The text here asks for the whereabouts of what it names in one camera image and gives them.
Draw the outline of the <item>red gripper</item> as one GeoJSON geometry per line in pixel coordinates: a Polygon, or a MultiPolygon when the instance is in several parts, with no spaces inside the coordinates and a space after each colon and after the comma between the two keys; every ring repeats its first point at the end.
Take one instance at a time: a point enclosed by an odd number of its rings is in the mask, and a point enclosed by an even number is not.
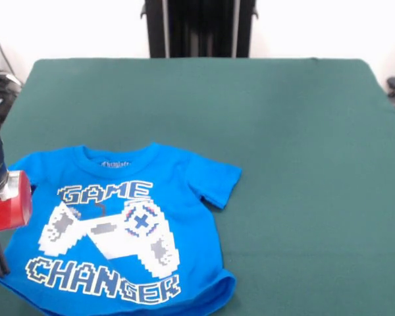
{"type": "MultiPolygon", "coordinates": [[[[32,215],[32,191],[24,171],[9,171],[0,187],[0,231],[28,224],[32,215]]],[[[10,273],[0,243],[0,276],[10,273]]]]}

